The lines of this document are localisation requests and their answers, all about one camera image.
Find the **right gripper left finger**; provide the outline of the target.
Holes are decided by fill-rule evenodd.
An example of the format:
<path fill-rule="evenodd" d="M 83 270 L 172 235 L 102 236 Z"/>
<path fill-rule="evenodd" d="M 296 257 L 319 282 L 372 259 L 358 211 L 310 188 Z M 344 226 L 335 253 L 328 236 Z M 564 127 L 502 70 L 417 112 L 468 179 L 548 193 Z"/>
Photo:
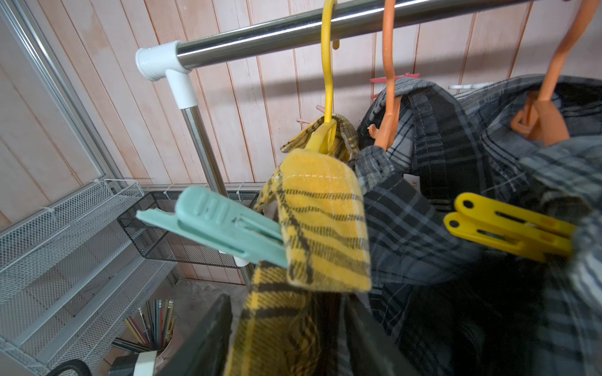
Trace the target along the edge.
<path fill-rule="evenodd" d="M 230 296 L 222 294 L 158 375 L 223 375 L 232 320 Z"/>

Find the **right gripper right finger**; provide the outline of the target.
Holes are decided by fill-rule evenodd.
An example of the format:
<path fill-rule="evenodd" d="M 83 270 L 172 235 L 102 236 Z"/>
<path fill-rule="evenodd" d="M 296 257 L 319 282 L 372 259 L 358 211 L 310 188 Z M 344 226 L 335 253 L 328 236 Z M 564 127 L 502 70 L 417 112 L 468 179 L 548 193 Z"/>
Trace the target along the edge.
<path fill-rule="evenodd" d="M 353 375 L 418 375 L 355 295 L 345 295 L 346 341 Z"/>

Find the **mint green clothespin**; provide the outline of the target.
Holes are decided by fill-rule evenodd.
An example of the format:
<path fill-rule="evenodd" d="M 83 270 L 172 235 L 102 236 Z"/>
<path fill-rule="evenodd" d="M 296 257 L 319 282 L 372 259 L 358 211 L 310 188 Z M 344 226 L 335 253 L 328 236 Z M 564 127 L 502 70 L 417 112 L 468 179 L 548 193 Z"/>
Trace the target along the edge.
<path fill-rule="evenodd" d="M 174 213 L 153 208 L 138 211 L 136 218 L 249 263 L 288 267 L 277 222 L 204 187 L 186 188 Z"/>

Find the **yellow plaid shirt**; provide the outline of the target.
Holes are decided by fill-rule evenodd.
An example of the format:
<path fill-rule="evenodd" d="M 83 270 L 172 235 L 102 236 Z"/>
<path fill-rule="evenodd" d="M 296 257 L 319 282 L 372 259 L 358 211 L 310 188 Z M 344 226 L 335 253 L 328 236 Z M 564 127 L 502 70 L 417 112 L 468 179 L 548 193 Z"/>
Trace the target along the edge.
<path fill-rule="evenodd" d="M 287 264 L 256 266 L 226 375 L 352 374 L 342 300 L 372 286 L 363 194 L 349 166 L 360 150 L 340 115 L 333 150 L 307 150 L 322 124 L 314 120 L 282 147 L 285 160 L 255 205 L 277 205 Z"/>

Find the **yellow plastic hanger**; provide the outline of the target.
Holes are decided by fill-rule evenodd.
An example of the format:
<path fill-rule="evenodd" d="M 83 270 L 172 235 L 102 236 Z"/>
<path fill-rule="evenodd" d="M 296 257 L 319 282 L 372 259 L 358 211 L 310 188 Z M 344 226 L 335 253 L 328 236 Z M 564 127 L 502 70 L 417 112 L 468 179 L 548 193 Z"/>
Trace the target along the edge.
<path fill-rule="evenodd" d="M 328 154 L 335 147 L 337 120 L 333 117 L 334 81 L 332 73 L 332 50 L 338 50 L 340 43 L 332 40 L 332 15 L 336 0 L 326 0 L 321 17 L 321 65 L 325 83 L 324 121 L 313 131 L 305 146 L 307 150 Z"/>

